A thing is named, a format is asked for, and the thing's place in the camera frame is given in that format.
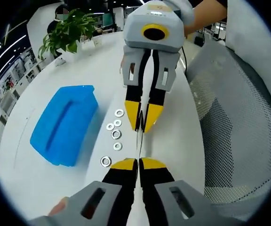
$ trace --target person's fingers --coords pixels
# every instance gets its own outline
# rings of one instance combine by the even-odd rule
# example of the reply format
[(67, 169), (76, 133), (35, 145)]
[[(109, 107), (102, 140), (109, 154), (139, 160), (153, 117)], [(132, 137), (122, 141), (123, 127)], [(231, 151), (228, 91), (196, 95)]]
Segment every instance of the person's fingers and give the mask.
[(52, 208), (52, 210), (49, 212), (48, 216), (52, 216), (52, 215), (57, 214), (60, 211), (62, 211), (66, 206), (67, 199), (68, 199), (68, 197), (62, 198), (62, 200), (60, 200), (60, 202)]

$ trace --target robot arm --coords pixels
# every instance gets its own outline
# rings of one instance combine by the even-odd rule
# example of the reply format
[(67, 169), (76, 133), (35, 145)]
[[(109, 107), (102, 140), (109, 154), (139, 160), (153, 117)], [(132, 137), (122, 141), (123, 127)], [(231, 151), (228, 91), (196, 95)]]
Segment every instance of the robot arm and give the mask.
[[(132, 12), (126, 20), (122, 71), (124, 85), (127, 86), (125, 107), (133, 130), (138, 131), (143, 121), (141, 128), (143, 132), (148, 132), (163, 110), (165, 94), (171, 90), (176, 78), (175, 68), (180, 57), (178, 51), (185, 39), (183, 25), (191, 23), (194, 17), (192, 7), (188, 4), (188, 1), (178, 4), (172, 1), (149, 1)], [(143, 73), (151, 51), (154, 61), (153, 82), (146, 115), (141, 118)], [(132, 65), (134, 76), (131, 79)]]

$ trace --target human arm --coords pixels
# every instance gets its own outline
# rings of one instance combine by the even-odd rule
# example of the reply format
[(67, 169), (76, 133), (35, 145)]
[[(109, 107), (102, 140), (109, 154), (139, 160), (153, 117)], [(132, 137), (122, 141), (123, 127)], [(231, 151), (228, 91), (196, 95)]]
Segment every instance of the human arm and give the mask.
[(227, 17), (227, 8), (222, 0), (203, 0), (194, 8), (194, 22), (184, 27), (187, 36), (210, 24), (219, 22)]

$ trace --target rectangular slot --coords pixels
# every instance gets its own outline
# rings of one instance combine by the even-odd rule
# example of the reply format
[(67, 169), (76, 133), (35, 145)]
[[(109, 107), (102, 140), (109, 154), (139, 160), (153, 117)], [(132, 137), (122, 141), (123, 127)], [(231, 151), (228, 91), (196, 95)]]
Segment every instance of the rectangular slot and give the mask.
[(162, 81), (162, 85), (165, 86), (167, 84), (167, 80), (168, 80), (168, 68), (165, 68), (164, 70), (164, 76), (163, 76), (163, 81)]
[(90, 197), (88, 203), (85, 205), (83, 210), (81, 211), (81, 215), (84, 216), (87, 219), (93, 218), (93, 215), (95, 213), (95, 210), (97, 209), (97, 206), (99, 205), (100, 201), (102, 200), (102, 197), (104, 196), (105, 191), (101, 188), (98, 188), (92, 197)]
[(178, 187), (171, 187), (170, 191), (175, 198), (179, 209), (181, 210), (181, 215), (183, 216), (184, 219), (189, 219), (194, 216), (194, 211), (192, 207), (190, 206), (188, 200), (185, 198), (183, 193)]
[(134, 80), (134, 71), (135, 70), (135, 63), (132, 63), (129, 68), (129, 80), (133, 81)]

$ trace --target green leaves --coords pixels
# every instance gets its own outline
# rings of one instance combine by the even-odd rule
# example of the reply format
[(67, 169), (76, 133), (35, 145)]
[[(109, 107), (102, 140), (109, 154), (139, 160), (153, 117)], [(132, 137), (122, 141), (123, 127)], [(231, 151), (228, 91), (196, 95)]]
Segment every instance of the green leaves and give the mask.
[(68, 18), (58, 22), (54, 31), (43, 38), (43, 45), (38, 51), (38, 57), (43, 60), (43, 54), (47, 51), (56, 56), (56, 50), (59, 48), (76, 53), (76, 41), (79, 41), (82, 35), (86, 35), (89, 39), (93, 36), (96, 20), (91, 16), (91, 14), (83, 13), (80, 9), (69, 12)]
[(77, 53), (77, 44), (76, 41), (67, 45), (67, 50), (71, 53)]

